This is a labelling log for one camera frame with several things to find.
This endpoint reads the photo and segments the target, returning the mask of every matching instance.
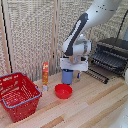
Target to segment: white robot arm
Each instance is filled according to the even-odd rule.
[[[90,8],[79,17],[69,37],[63,43],[62,50],[64,54],[72,59],[61,58],[61,69],[88,70],[87,61],[74,61],[77,56],[87,56],[91,51],[91,42],[80,35],[90,27],[107,22],[115,14],[121,1],[122,0],[94,0]]]

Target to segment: wooden table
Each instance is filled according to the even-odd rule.
[[[72,96],[61,100],[54,87],[61,83],[62,74],[49,77],[49,90],[43,92],[36,112],[30,117],[12,123],[0,105],[0,128],[109,128],[128,99],[124,79],[111,76],[108,84],[82,73],[74,73]],[[34,82],[42,91],[42,80]]]

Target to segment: red bowl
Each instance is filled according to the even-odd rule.
[[[58,84],[55,86],[56,96],[60,99],[68,99],[72,91],[72,88],[67,84]]]

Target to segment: plastic basket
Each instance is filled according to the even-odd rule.
[[[41,96],[38,87],[21,72],[0,77],[0,101],[13,122],[33,114]]]

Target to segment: basket handle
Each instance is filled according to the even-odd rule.
[[[14,105],[14,106],[9,107],[9,106],[7,106],[5,100],[2,99],[3,102],[4,102],[4,104],[5,104],[5,106],[6,106],[6,108],[9,108],[9,109],[10,109],[10,108],[15,108],[15,107],[17,107],[17,106],[19,106],[19,105],[22,105],[22,104],[24,104],[24,103],[26,103],[26,102],[29,102],[29,101],[33,100],[33,99],[36,99],[36,98],[41,97],[41,96],[42,96],[42,92],[37,88],[37,86],[36,86],[35,88],[36,88],[37,91],[40,93],[38,96],[35,96],[35,97],[31,98],[31,99],[28,99],[28,100],[26,100],[26,101],[24,101],[24,102],[21,102],[21,103],[17,104],[17,105]]]
[[[0,76],[0,78],[5,77],[5,76],[10,76],[10,75],[13,75],[13,74],[16,74],[16,73],[21,73],[23,76],[26,76],[22,72],[14,72],[14,73],[10,73],[10,74],[7,74],[7,75]]]

